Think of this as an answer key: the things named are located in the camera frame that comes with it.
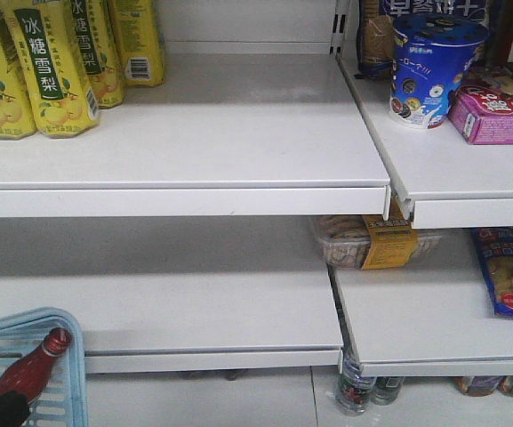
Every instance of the plastic basket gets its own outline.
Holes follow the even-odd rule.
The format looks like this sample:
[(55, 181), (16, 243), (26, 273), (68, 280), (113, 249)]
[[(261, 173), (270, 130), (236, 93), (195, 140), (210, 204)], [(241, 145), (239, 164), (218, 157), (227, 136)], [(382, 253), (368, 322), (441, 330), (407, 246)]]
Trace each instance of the plastic basket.
[(30, 353), (51, 329), (66, 328), (73, 336), (52, 369), (43, 394), (31, 405), (25, 426), (87, 427), (84, 346), (80, 326), (66, 311), (30, 310), (0, 318), (0, 375), (15, 360)]

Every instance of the bottle label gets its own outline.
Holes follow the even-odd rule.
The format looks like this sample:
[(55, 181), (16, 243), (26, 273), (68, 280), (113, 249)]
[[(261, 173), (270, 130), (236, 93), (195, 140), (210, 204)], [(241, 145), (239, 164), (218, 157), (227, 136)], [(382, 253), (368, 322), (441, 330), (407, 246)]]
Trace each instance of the bottle label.
[(341, 395), (348, 401), (351, 401), (357, 405), (366, 404), (371, 394), (370, 388), (357, 387), (352, 381), (349, 380), (345, 375), (339, 376), (339, 390)]

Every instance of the clear plastic container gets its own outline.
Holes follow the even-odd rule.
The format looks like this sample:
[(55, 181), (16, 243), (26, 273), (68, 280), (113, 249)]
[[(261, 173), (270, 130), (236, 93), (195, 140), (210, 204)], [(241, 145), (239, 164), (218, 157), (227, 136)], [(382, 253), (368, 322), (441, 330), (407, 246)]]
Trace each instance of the clear plastic container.
[(48, 332), (66, 328), (72, 343), (57, 360), (43, 394), (31, 405), (27, 426), (87, 427), (84, 345), (80, 326), (66, 311), (41, 308), (0, 318), (0, 375), (30, 353)]
[[(360, 269), (369, 249), (371, 237), (361, 215), (322, 215), (311, 219), (311, 228), (323, 259), (333, 267)], [(429, 254), (442, 235), (438, 230), (417, 230), (418, 244), (410, 259)]]

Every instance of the barcode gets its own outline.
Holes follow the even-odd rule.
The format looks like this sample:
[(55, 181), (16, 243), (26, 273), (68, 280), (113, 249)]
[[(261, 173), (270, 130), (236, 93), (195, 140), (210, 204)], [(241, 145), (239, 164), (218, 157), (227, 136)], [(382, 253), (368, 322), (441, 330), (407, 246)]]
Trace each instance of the barcode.
[(133, 80), (149, 80), (149, 59), (130, 58), (130, 78)]
[(86, 93), (86, 101), (88, 102), (88, 117), (90, 117), (91, 120), (96, 120), (98, 117), (99, 107), (92, 88), (88, 89), (88, 92)]

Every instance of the shelf bracket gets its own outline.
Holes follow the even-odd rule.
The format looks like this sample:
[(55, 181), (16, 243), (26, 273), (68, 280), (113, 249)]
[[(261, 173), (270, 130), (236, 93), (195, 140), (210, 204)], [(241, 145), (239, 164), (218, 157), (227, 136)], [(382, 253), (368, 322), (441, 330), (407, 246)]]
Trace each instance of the shelf bracket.
[(350, 0), (337, 0), (335, 15), (333, 16), (333, 28), (329, 53), (341, 53), (345, 38), (345, 24), (349, 12)]

